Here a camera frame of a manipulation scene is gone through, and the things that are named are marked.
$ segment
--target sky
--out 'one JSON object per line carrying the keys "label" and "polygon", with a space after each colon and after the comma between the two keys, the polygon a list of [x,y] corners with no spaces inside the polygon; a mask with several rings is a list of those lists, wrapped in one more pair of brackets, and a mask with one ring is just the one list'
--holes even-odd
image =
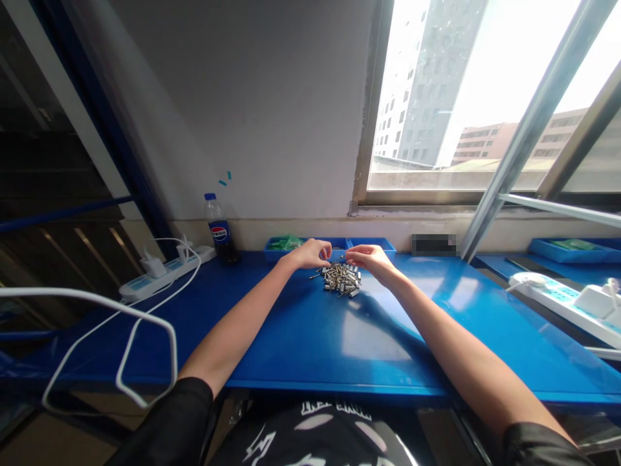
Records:
{"label": "sky", "polygon": [[[395,11],[409,2],[396,0]],[[579,0],[489,0],[444,138],[440,165],[450,164],[465,127],[520,121],[578,4]],[[621,2],[595,39],[557,112],[592,104],[621,60],[620,25]]]}

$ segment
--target black sleeve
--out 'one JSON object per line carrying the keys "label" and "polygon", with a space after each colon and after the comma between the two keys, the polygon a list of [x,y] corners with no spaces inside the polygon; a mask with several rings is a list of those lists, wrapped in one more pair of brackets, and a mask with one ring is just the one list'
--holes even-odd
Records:
{"label": "black sleeve", "polygon": [[539,424],[513,424],[505,432],[503,443],[507,465],[593,466],[567,439]]}
{"label": "black sleeve", "polygon": [[204,381],[177,381],[106,464],[197,465],[212,403],[212,389]]}

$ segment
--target office building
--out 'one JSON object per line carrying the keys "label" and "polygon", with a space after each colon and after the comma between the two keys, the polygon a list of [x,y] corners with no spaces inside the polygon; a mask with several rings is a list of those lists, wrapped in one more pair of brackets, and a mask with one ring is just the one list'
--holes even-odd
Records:
{"label": "office building", "polygon": [[[552,115],[530,156],[548,159],[558,157],[587,110],[585,108]],[[451,166],[478,158],[501,159],[517,128],[518,123],[464,128]]]}
{"label": "office building", "polygon": [[486,4],[431,0],[393,18],[374,156],[436,165]]}

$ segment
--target plastic bottle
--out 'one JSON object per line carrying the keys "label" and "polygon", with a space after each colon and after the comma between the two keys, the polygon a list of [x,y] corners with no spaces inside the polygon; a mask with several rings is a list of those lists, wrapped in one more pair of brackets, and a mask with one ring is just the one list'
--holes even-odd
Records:
{"label": "plastic bottle", "polygon": [[239,262],[241,256],[235,249],[231,230],[228,222],[224,218],[220,203],[216,200],[214,193],[205,194],[205,218],[209,222],[209,229],[212,232],[213,246],[220,260],[227,264]]}

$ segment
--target graphic t-shirt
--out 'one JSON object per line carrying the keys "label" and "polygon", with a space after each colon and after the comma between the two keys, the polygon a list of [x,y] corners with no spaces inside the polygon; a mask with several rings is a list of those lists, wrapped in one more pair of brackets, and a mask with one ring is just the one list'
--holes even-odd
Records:
{"label": "graphic t-shirt", "polygon": [[[109,465],[197,465],[213,403],[202,380],[179,380],[153,407]],[[520,423],[505,432],[507,465],[592,463],[547,427]],[[226,437],[211,465],[424,465],[424,457],[364,408],[345,401],[253,406]]]}

